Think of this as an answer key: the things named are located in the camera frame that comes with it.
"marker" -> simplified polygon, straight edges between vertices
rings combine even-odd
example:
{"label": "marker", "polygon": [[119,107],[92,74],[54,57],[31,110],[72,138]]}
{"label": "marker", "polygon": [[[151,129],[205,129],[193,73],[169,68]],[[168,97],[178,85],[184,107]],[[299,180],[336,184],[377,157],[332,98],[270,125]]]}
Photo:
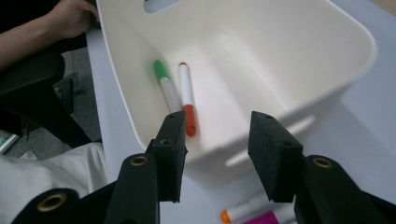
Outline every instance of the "marker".
{"label": "marker", "polygon": [[165,67],[160,60],[154,62],[154,72],[157,76],[161,90],[163,91],[163,98],[165,99],[166,105],[170,113],[174,113],[181,110],[180,101],[177,98],[177,94],[172,86],[169,76],[166,73]]}
{"label": "marker", "polygon": [[266,194],[259,194],[256,197],[223,210],[220,213],[220,220],[227,224],[235,222],[236,220],[247,217],[252,213],[261,211],[267,204],[268,198]]}
{"label": "marker", "polygon": [[245,224],[285,224],[295,220],[294,204],[285,204],[274,211],[269,211]]}
{"label": "marker", "polygon": [[186,63],[178,65],[181,85],[181,103],[186,112],[186,135],[193,137],[196,133],[194,104],[192,102],[192,86],[190,68]]}

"orange marker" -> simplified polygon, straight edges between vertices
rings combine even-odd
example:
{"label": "orange marker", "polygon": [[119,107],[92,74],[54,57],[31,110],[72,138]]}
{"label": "orange marker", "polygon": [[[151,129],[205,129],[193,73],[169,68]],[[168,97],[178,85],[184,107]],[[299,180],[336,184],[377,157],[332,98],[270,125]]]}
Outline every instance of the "orange marker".
{"label": "orange marker", "polygon": [[194,105],[192,103],[192,86],[190,68],[186,63],[178,65],[181,85],[181,101],[186,112],[186,135],[193,137],[196,134]]}

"green marker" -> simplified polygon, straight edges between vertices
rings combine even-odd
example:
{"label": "green marker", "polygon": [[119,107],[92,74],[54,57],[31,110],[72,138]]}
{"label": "green marker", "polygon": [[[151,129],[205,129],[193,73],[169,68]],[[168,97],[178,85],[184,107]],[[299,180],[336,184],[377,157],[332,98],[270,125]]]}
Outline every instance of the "green marker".
{"label": "green marker", "polygon": [[174,113],[180,111],[181,103],[171,81],[169,80],[168,73],[160,60],[156,60],[154,62],[154,72],[160,83],[161,90],[163,91],[163,98],[165,99],[169,112]]}

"white sleeve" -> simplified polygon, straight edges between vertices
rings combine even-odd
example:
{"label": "white sleeve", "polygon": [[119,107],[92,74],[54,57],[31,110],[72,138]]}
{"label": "white sleeve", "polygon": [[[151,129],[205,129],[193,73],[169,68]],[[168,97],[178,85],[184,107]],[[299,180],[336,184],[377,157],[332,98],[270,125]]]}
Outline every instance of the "white sleeve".
{"label": "white sleeve", "polygon": [[0,223],[11,223],[35,196],[73,189],[80,198],[105,186],[102,144],[90,143],[45,161],[0,156]]}

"person's arm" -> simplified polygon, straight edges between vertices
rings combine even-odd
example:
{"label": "person's arm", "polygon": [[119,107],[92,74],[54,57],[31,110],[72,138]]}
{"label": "person's arm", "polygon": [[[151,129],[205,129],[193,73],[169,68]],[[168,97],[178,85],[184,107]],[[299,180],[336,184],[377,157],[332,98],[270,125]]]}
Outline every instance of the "person's arm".
{"label": "person's arm", "polygon": [[85,0],[61,0],[47,15],[0,34],[0,72],[21,59],[90,28],[89,11],[96,7]]}

